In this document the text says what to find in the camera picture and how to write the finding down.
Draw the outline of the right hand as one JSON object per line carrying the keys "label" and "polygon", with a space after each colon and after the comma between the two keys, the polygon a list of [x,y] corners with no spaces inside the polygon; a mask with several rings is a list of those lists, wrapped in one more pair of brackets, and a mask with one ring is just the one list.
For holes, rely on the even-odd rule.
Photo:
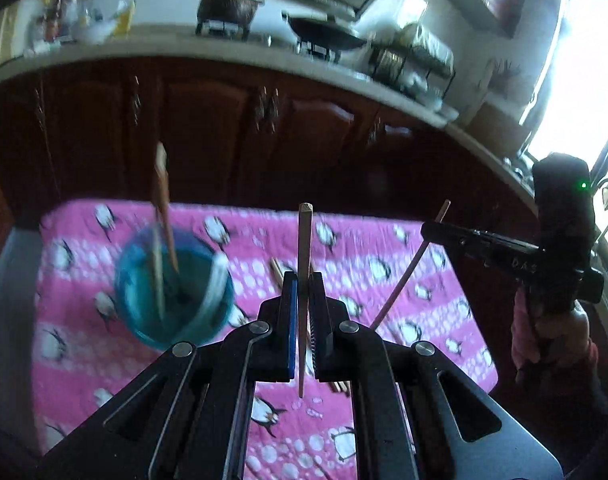
{"label": "right hand", "polygon": [[519,287],[514,296],[511,324],[511,358],[517,382],[525,379],[558,380],[596,370],[599,352],[589,335],[589,317],[574,300],[571,310],[543,314],[542,307],[528,304]]}

